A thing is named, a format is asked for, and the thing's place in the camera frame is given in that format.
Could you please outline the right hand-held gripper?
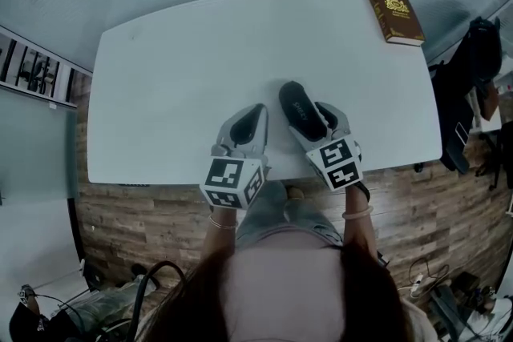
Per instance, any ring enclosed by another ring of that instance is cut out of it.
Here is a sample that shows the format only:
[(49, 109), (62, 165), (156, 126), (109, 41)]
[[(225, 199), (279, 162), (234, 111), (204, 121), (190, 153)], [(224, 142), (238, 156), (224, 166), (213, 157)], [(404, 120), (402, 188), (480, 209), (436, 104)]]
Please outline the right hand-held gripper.
[(289, 131), (303, 151), (307, 152), (307, 160), (331, 191), (339, 191), (361, 182), (363, 174), (359, 157), (360, 151), (350, 134), (347, 116), (331, 104), (324, 102), (315, 102), (314, 104), (323, 117), (330, 134), (343, 136), (323, 143), (323, 138), (309, 139), (293, 125), (288, 126)]

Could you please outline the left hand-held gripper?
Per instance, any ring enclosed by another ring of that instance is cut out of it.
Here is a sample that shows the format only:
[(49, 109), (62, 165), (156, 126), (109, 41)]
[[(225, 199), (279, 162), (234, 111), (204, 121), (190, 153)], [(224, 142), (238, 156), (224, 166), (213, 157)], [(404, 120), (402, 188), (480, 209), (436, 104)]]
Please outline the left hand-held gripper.
[(243, 146), (243, 151), (212, 155), (200, 190), (210, 207), (247, 210), (265, 183), (269, 112), (262, 103), (250, 105), (224, 122), (217, 144)]

